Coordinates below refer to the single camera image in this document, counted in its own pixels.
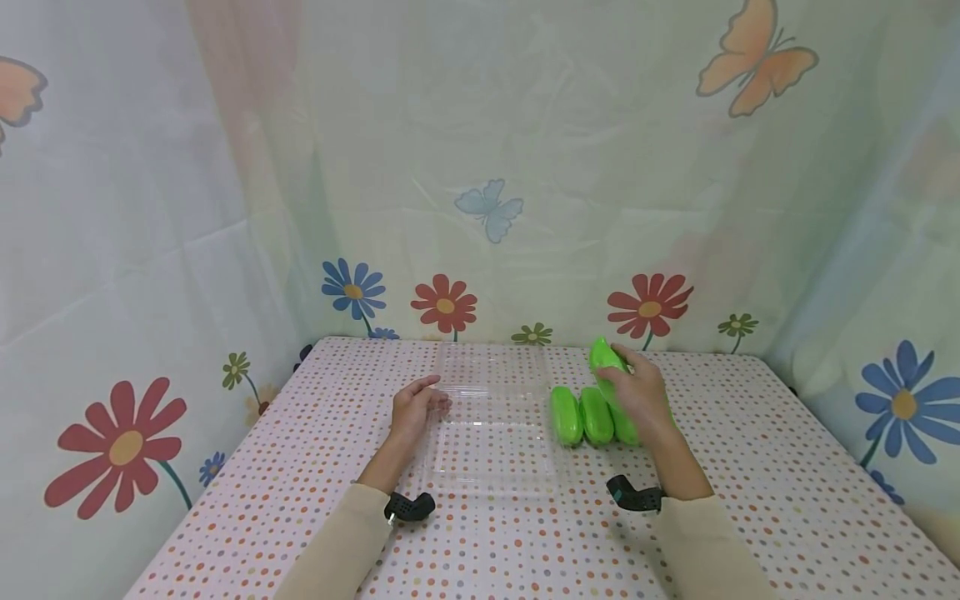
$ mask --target wrist strap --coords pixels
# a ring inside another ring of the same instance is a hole
[[[610,491],[617,506],[625,511],[639,513],[659,512],[663,497],[666,496],[661,488],[647,488],[638,492],[624,475],[617,475],[608,481],[607,490]]]
[[[437,508],[433,501],[433,496],[427,492],[421,493],[416,500],[410,500],[406,496],[393,492],[390,494],[390,501],[383,507],[383,515],[391,523],[395,518],[401,521],[422,521]]]

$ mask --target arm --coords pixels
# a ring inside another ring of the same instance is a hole
[[[387,441],[297,558],[274,600],[349,600],[356,595],[393,530],[383,509],[426,430],[427,414],[449,409],[447,395],[429,387],[438,381],[437,375],[418,379],[394,396]]]
[[[660,370],[619,344],[613,349],[634,373],[604,369],[597,374],[616,387],[620,405],[653,456],[668,496],[655,528],[681,597],[775,600],[766,575],[733,530],[684,434],[674,426]]]

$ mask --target sleeve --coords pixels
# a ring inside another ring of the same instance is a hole
[[[350,600],[376,562],[393,527],[383,516],[390,497],[353,484],[303,550],[274,600]]]
[[[684,600],[776,600],[716,496],[664,498],[655,529]]]

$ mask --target green plastic cucumber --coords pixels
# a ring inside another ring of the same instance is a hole
[[[577,398],[566,386],[557,386],[550,392],[550,412],[553,413],[553,430],[563,445],[577,445],[584,438],[584,426],[580,423]]]
[[[636,432],[634,423],[619,408],[610,407],[613,418],[613,432],[616,438],[626,445],[640,445],[640,436]]]
[[[613,439],[613,418],[610,406],[596,388],[584,388],[580,393],[580,416],[584,433],[591,444],[609,444]]]
[[[623,359],[620,358],[620,355],[613,351],[613,348],[607,344],[607,339],[600,337],[593,342],[593,348],[590,349],[590,371],[593,373],[593,377],[597,381],[597,387],[600,388],[600,393],[603,397],[610,403],[611,408],[617,409],[620,405],[616,401],[616,390],[613,387],[613,384],[597,376],[597,371],[604,369],[606,367],[613,367],[615,369],[620,369],[623,372],[630,372],[627,369],[627,363],[623,362]]]

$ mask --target clear plastic container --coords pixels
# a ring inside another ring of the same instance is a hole
[[[567,479],[567,457],[550,425],[541,348],[441,344],[438,388],[453,406],[431,423],[421,489],[540,495]]]

